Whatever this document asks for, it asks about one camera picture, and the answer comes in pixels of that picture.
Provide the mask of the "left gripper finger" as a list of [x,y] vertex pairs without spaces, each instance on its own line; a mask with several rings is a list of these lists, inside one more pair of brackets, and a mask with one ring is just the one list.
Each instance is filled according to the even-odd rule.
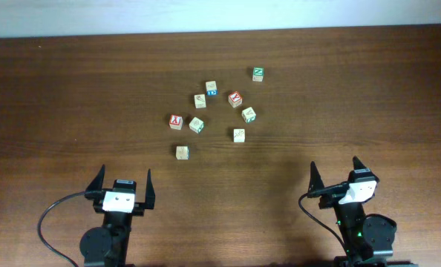
[[154,191],[153,183],[151,181],[151,170],[148,169],[145,202],[144,202],[145,209],[153,210],[155,205],[155,200],[156,200],[156,194]]
[[85,192],[98,192],[102,190],[103,181],[105,177],[105,165],[102,165],[97,175],[90,182],[88,187],[85,189]]

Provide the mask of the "wooden block yellow side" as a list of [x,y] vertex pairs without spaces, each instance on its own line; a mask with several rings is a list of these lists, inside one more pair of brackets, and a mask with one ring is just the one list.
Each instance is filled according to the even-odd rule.
[[175,151],[175,156],[178,160],[188,160],[189,159],[189,147],[188,146],[177,146]]

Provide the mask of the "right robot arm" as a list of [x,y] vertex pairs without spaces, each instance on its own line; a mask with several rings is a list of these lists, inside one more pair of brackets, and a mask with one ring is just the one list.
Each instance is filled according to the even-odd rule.
[[394,220],[381,214],[366,214],[363,205],[375,196],[379,178],[357,156],[347,180],[324,185],[314,162],[310,163],[310,183],[304,198],[318,198],[320,209],[332,208],[345,255],[333,260],[334,266],[413,266],[410,261],[390,261],[397,230]]

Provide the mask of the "wooden block green A side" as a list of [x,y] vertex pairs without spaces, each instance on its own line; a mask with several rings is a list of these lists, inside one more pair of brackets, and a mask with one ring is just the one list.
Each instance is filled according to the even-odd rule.
[[241,115],[245,123],[250,123],[256,120],[256,112],[252,107],[242,110]]

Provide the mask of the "plain wooden picture block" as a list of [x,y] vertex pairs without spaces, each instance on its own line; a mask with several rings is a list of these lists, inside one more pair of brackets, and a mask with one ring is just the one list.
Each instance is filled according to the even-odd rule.
[[246,131],[244,129],[234,129],[233,131],[233,141],[234,142],[245,142]]

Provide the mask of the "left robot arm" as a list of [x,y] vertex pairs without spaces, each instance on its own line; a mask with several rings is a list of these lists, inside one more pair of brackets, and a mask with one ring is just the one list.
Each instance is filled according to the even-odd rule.
[[147,173],[145,200],[138,202],[135,181],[117,179],[111,188],[103,188],[104,176],[102,166],[84,192],[84,197],[93,202],[94,211],[103,215],[102,225],[84,233],[79,249],[84,267],[125,267],[132,219],[154,209],[154,186]]

